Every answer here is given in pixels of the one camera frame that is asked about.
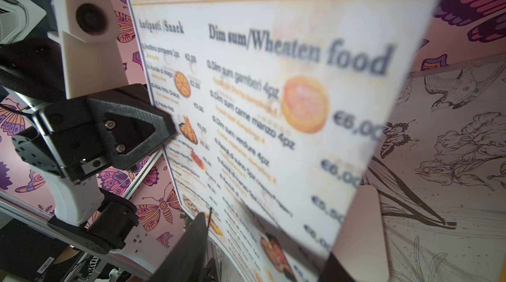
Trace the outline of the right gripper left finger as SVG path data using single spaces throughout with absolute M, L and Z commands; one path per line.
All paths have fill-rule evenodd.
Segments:
M 206 215 L 200 212 L 148 281 L 203 281 L 208 231 Z

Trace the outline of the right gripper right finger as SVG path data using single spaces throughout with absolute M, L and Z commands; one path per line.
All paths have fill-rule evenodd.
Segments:
M 378 191 L 358 188 L 319 281 L 388 281 L 386 238 Z

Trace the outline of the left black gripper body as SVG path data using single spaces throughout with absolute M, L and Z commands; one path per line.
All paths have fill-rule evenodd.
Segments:
M 23 161 L 71 183 L 130 168 L 130 86 L 43 104 L 13 137 Z

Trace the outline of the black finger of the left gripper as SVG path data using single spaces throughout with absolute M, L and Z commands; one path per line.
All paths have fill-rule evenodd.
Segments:
M 150 103 L 147 94 L 94 94 L 86 103 L 111 165 L 126 170 L 173 138 L 172 117 Z

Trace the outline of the dim sum menu sheet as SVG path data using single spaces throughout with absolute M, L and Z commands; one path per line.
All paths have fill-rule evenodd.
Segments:
M 317 281 L 437 0 L 129 0 L 175 192 L 247 281 Z

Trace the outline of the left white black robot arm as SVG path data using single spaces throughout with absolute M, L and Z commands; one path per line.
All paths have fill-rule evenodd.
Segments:
M 63 72 L 61 45 L 48 38 L 1 47 L 1 85 L 35 101 L 32 125 L 12 143 L 50 188 L 51 229 L 100 254 L 122 250 L 139 228 L 137 208 L 96 176 L 133 167 L 175 135 L 175 124 L 150 104 L 145 85 L 112 82 L 68 98 Z

